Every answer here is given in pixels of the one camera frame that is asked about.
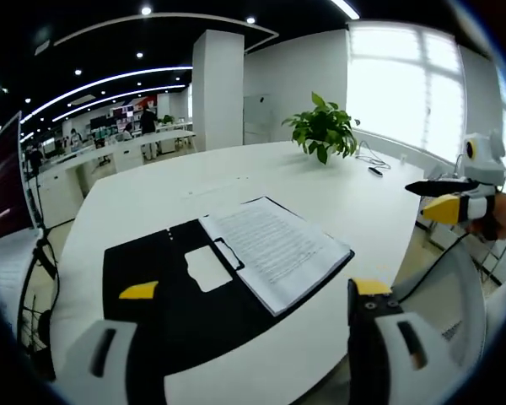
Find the black ceiling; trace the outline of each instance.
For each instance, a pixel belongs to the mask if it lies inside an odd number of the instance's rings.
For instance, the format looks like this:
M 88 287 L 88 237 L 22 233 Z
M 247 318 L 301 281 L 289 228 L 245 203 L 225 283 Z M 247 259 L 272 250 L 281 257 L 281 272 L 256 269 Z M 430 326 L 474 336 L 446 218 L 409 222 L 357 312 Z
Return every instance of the black ceiling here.
M 425 24 L 456 35 L 457 40 L 472 46 L 459 29 L 448 6 L 440 1 L 416 0 L 348 0 L 362 19 L 391 19 Z M 127 21 L 92 30 L 61 45 L 55 41 L 91 25 L 111 19 L 139 14 L 149 4 L 155 13 L 182 12 L 211 14 L 244 21 L 256 17 L 256 23 L 279 33 L 272 45 L 302 35 L 344 28 L 345 14 L 330 0 L 77 0 L 0 2 L 0 124 L 15 111 L 24 115 L 47 101 L 95 80 L 134 70 L 191 65 L 192 47 L 206 29 L 239 32 L 246 47 L 269 35 L 236 24 L 191 18 L 151 18 Z M 35 49 L 45 40 L 51 45 L 35 56 Z M 136 53 L 143 53 L 142 59 Z M 75 69 L 82 69 L 75 76 Z M 101 98 L 140 88 L 188 84 L 191 72 L 155 73 L 116 80 L 85 90 L 56 103 L 28 121 L 24 131 L 33 131 L 39 117 L 45 127 L 55 116 L 68 110 L 67 103 L 86 94 Z M 30 97 L 29 105 L 24 99 Z

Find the black folder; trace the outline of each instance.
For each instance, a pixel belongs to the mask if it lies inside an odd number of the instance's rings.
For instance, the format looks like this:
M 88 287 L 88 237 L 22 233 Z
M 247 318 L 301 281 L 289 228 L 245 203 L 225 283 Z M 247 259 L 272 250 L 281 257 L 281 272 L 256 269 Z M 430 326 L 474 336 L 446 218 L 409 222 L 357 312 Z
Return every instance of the black folder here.
M 202 292 L 187 271 L 186 253 L 210 246 L 232 281 Z M 198 220 L 105 251 L 105 319 L 139 325 L 128 357 L 128 385 L 146 394 L 165 375 L 188 370 L 238 348 L 292 315 L 330 282 L 347 260 L 278 316 L 254 296 Z M 136 284 L 158 281 L 152 300 L 120 300 Z

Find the white pillar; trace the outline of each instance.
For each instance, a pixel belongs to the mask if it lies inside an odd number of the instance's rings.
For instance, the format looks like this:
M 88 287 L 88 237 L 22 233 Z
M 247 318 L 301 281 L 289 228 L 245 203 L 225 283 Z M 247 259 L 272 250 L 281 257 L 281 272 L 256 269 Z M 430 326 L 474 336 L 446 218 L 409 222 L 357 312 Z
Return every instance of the white pillar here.
M 199 151 L 243 144 L 244 36 L 207 30 L 193 47 L 193 131 Z
M 162 119 L 164 116 L 170 114 L 170 103 L 168 94 L 158 94 L 158 118 Z

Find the led light strip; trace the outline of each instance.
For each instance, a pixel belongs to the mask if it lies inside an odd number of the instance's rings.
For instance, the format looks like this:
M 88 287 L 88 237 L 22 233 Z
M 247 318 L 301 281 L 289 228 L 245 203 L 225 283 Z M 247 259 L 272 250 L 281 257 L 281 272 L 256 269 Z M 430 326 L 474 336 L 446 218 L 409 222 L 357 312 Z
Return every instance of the led light strip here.
M 331 2 L 336 4 L 337 7 L 339 7 L 341 9 L 341 11 L 343 11 L 343 13 L 348 15 L 348 17 L 350 19 L 359 19 L 360 18 L 360 16 L 356 12 L 356 10 L 354 10 L 354 8 L 350 4 L 348 4 L 347 2 L 344 2 L 343 0 L 331 0 Z
M 185 85 L 184 84 L 178 84 L 176 86 L 163 86 L 163 87 L 152 87 L 151 89 L 141 89 L 141 90 L 135 90 L 135 91 L 130 91 L 129 93 L 123 93 L 123 94 L 117 94 L 117 95 L 113 95 L 112 97 L 107 97 L 106 99 L 102 99 L 102 100 L 97 100 L 97 101 L 94 101 L 93 103 L 89 103 L 89 104 L 85 104 L 79 108 L 76 108 L 75 110 L 71 110 L 71 111 L 68 111 L 67 113 L 65 114 L 62 114 L 61 116 L 57 116 L 56 118 L 53 118 L 52 121 L 53 122 L 56 122 L 58 120 L 61 120 L 62 118 L 65 118 L 66 116 L 70 116 L 76 112 L 79 112 L 79 111 L 82 111 L 86 108 L 89 108 L 91 107 L 92 105 L 98 105 L 98 104 L 101 104 L 101 103 L 105 103 L 106 101 L 111 101 L 111 100 L 115 100 L 115 99 L 119 99 L 121 97 L 126 97 L 128 95 L 138 95 L 140 93 L 146 93 L 146 92 L 150 92 L 150 91 L 157 91 L 157 90 L 170 90 L 170 89 L 183 89 L 185 88 Z
M 32 138 L 33 136 L 34 136 L 34 133 L 33 133 L 33 132 L 31 132 L 31 133 L 29 133 L 28 135 L 26 135 L 24 138 L 22 138 L 22 139 L 20 140 L 20 142 L 22 143 L 22 142 L 24 142 L 26 139 L 28 139 L 28 138 Z
M 101 80 L 98 80 L 97 82 L 85 84 L 82 87 L 79 87 L 75 90 L 68 91 L 65 94 L 62 94 L 59 97 L 56 97 L 55 99 L 49 101 L 48 103 L 45 103 L 41 107 L 37 108 L 36 110 L 33 110 L 29 115 L 27 115 L 24 119 L 20 121 L 21 124 L 24 124 L 27 122 L 32 116 L 35 116 L 36 114 L 39 114 L 42 112 L 45 108 L 57 103 L 60 100 L 64 100 L 66 97 L 69 97 L 70 95 L 74 95 L 75 93 L 78 93 L 79 91 L 83 91 L 86 89 L 89 89 L 90 87 L 97 86 L 98 84 L 103 84 L 107 82 L 111 82 L 112 80 L 117 80 L 119 78 L 129 78 L 131 76 L 137 76 L 139 74 L 147 74 L 147 73 L 157 73 L 157 72 L 170 72 L 173 70 L 192 70 L 193 66 L 176 66 L 176 67 L 157 67 L 155 69 L 146 69 L 146 70 L 137 70 L 136 72 L 130 72 L 130 73 L 123 73 L 118 74 L 117 76 L 112 76 L 110 78 L 102 78 Z

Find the green leaves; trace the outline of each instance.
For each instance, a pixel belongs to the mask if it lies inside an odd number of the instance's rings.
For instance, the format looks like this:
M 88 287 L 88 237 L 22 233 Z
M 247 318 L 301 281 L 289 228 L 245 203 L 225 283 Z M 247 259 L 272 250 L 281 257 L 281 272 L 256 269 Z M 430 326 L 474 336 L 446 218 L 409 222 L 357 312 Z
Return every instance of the green leaves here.
M 322 97 L 320 97 L 317 93 L 312 92 L 311 99 L 313 100 L 313 104 L 315 104 L 319 107 L 326 107 L 326 103 L 324 102 Z
M 317 148 L 317 146 L 318 146 L 317 142 L 310 143 L 310 154 L 313 154 L 313 152 L 315 151 L 315 149 Z
M 317 158 L 319 158 L 320 162 L 324 165 L 328 161 L 328 153 L 326 152 L 326 147 L 322 144 L 317 146 Z
M 314 92 L 311 100 L 315 104 L 312 111 L 294 114 L 282 122 L 282 125 L 293 128 L 293 141 L 302 147 L 305 154 L 316 151 L 323 164 L 328 160 L 329 147 L 333 147 L 343 158 L 354 154 L 358 142 L 353 136 L 351 123 L 360 125 L 360 120 L 353 120 L 346 111 L 339 110 L 337 103 L 326 103 Z

